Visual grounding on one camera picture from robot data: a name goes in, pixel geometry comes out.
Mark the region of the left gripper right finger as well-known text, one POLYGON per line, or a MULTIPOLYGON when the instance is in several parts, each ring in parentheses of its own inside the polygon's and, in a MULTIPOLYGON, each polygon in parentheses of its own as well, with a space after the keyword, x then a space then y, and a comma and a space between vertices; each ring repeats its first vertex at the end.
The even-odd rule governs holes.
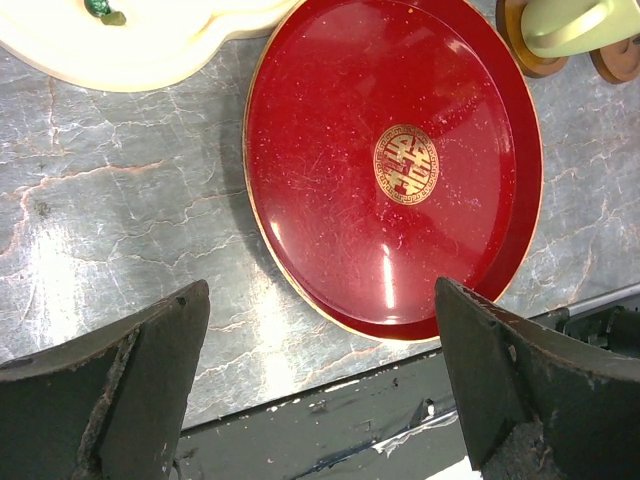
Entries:
POLYGON ((562 313, 639 308, 629 285, 524 318, 435 287, 442 351, 472 467, 487 479, 635 479, 639 358, 555 330, 562 313))

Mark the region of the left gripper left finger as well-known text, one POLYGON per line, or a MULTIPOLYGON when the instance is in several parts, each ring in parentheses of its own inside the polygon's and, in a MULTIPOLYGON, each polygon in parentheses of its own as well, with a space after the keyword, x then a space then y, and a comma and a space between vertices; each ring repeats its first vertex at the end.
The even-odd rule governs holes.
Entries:
POLYGON ((208 321, 198 280, 3 363, 2 478, 169 478, 208 321))

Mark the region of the light green mug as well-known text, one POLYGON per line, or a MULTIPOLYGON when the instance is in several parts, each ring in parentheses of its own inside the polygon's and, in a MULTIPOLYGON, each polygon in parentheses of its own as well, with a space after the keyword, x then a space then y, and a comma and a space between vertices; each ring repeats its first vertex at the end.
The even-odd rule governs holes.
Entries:
POLYGON ((527 48, 541 58, 588 53, 639 33, 637 0, 531 1, 521 17, 527 48))

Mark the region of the white cake slice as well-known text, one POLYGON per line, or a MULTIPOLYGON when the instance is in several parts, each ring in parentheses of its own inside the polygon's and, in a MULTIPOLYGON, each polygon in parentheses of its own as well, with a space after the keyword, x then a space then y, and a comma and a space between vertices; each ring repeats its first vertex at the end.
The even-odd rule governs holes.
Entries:
POLYGON ((124 26, 126 16, 123 12, 114 10, 108 0, 84 0, 86 11, 106 26, 124 26))

